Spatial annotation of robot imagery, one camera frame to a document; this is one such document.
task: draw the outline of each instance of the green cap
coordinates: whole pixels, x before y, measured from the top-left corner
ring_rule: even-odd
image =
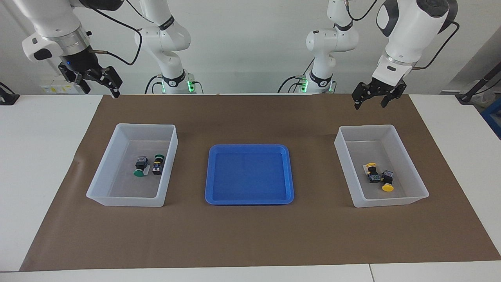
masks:
[[[144,173],[142,170],[136,170],[136,171],[134,171],[134,175],[137,177],[143,177]]]

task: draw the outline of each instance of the blue crate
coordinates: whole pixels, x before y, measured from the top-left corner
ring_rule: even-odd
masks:
[[[211,205],[286,205],[294,200],[284,145],[215,145],[210,149],[205,200]]]

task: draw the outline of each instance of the black clamp band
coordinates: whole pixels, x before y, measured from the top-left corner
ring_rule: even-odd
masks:
[[[183,74],[181,74],[181,76],[176,77],[174,79],[170,79],[170,78],[164,77],[163,81],[167,82],[167,85],[169,85],[170,87],[174,88],[174,87],[177,87],[181,82],[183,82],[183,80],[185,78],[186,78],[186,72],[183,70]]]
[[[170,16],[170,18],[166,22],[164,22],[161,26],[158,26],[158,28],[160,30],[166,30],[174,24],[174,21],[175,21],[174,16]]]
[[[351,20],[350,24],[349,24],[349,25],[347,25],[347,26],[345,26],[345,27],[342,27],[342,26],[340,26],[340,25],[338,25],[338,24],[335,24],[334,26],[335,26],[336,28],[338,28],[338,30],[340,30],[340,31],[348,31],[350,28],[352,28],[352,27],[353,27],[353,20]]]
[[[329,82],[332,81],[332,75],[327,79],[322,79],[320,77],[315,76],[313,74],[313,71],[310,72],[310,78],[313,80],[313,82],[317,83],[319,87],[326,87],[327,85],[329,85]]]

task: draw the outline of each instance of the yellow cap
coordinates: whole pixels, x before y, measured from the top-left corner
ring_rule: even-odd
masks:
[[[383,185],[383,191],[385,192],[392,192],[393,191],[393,186],[391,184],[385,184]]]

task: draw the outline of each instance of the black stand base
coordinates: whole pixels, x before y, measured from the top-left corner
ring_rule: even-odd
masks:
[[[8,102],[3,102],[0,100],[0,106],[12,106],[16,103],[16,101],[19,99],[19,94],[12,94],[11,100]]]

